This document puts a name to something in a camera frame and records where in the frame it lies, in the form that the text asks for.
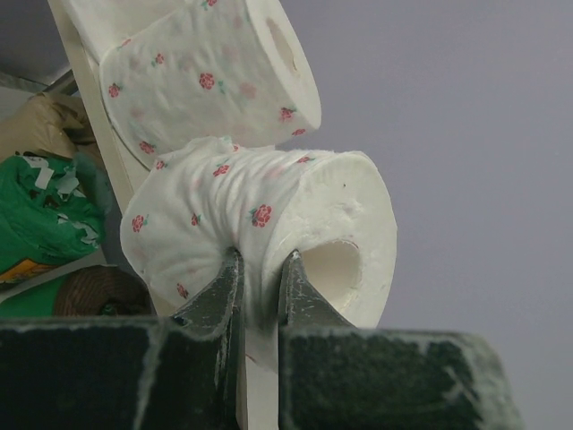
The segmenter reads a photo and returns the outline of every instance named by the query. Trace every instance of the red flower print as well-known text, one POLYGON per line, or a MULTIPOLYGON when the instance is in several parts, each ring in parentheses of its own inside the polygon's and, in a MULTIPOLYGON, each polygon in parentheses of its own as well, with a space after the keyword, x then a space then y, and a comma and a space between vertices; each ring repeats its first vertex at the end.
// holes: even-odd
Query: red flower print
POLYGON ((205 89, 210 90, 215 85, 215 78, 211 73, 201 73, 199 84, 205 89))
POLYGON ((152 145, 151 143, 147 143, 145 141, 141 141, 140 149, 146 154, 152 154, 153 152, 155 152, 155 145, 152 145))
POLYGON ((262 204, 259 209, 251 210, 251 223, 253 227, 265 227, 270 221, 272 208, 267 204, 262 204))
POLYGON ((283 107, 280 109, 280 120, 285 123, 293 119, 293 114, 296 109, 289 109, 288 107, 283 107))
POLYGON ((133 233, 139 233, 143 226, 147 226, 147 218, 143 218, 143 215, 138 215, 132 219, 133 233))
POLYGON ((107 89, 107 92, 109 93, 109 97, 115 99, 117 96, 119 96, 120 90, 121 88, 119 87, 119 85, 117 85, 116 83, 112 83, 107 89))
POLYGON ((241 94, 243 94, 248 99, 254 99, 257 97, 257 87, 251 85, 248 82, 242 83, 239 87, 239 90, 241 91, 241 94))
POLYGON ((187 298, 189 296, 189 291, 187 291, 183 285, 177 283, 177 294, 182 298, 187 298))
POLYGON ((191 217, 191 225, 197 227, 201 224, 201 215, 193 214, 191 217))
POLYGON ((308 163, 309 161, 314 161, 314 159, 311 159, 310 157, 302 157, 301 159, 298 159, 296 162, 297 163, 308 163))
POLYGON ((229 171, 229 168, 230 166, 228 164, 224 166, 219 166, 219 168, 213 172, 213 176, 217 177, 219 175, 224 175, 226 172, 229 171))

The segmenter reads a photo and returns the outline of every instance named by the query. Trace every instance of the pink flower pattern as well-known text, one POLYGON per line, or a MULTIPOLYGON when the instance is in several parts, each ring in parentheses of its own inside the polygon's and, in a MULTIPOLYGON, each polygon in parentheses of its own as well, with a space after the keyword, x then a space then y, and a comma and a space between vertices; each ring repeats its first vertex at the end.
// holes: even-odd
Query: pink flower pattern
POLYGON ((283 107, 280 109, 280 121, 286 123, 293 119, 296 108, 283 107))
POLYGON ((145 141, 141 141, 140 149, 146 154, 152 154, 153 152, 155 152, 155 145, 152 145, 151 143, 147 143, 145 141))
POLYGON ((109 97, 115 99, 117 96, 119 96, 119 92, 121 90, 122 90, 121 87, 114 82, 109 86, 107 92, 109 93, 109 97))
POLYGON ((201 73, 201 76, 199 77, 199 84, 205 90, 210 90, 213 88, 213 86, 215 86, 215 78, 211 73, 201 73))
POLYGON ((251 214, 252 226, 263 228, 270 221, 272 208, 268 204, 262 204, 258 209, 252 209, 249 213, 251 214))
POLYGON ((158 53, 155 58, 153 59, 153 61, 151 62, 151 64, 153 65, 153 67, 155 67, 156 65, 162 65, 165 63, 165 57, 163 56, 163 54, 158 53))
POLYGON ((223 166, 218 166, 218 169, 213 172, 213 176, 217 177, 220 175, 224 175, 226 172, 229 171, 229 168, 230 166, 228 164, 225 164, 223 166))
POLYGON ((147 217, 143 217, 143 215, 138 215, 134 219, 132 219, 132 229, 133 233, 139 233, 143 226, 147 226, 147 217))

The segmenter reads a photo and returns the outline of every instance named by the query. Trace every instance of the white tape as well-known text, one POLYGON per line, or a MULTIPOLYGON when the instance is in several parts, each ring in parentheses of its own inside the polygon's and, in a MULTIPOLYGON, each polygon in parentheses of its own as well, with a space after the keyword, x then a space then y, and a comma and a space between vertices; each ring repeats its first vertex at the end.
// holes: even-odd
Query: white tape
POLYGON ((42 190, 47 188, 47 185, 50 183, 50 179, 52 179, 52 175, 54 174, 54 170, 51 168, 41 168, 39 171, 38 178, 36 179, 35 186, 42 190))

